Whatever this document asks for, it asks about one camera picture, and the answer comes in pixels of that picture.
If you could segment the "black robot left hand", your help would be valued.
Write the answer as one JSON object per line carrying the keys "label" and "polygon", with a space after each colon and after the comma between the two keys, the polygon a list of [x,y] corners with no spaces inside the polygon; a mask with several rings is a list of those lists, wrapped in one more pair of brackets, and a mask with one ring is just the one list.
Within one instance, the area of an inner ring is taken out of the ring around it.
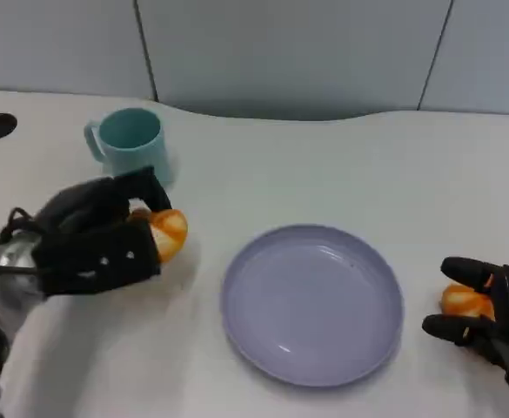
{"label": "black robot left hand", "polygon": [[130,216],[133,199],[153,212],[171,208],[150,166],[65,188],[46,203],[31,251],[45,295],[102,293],[160,273],[148,220]]}

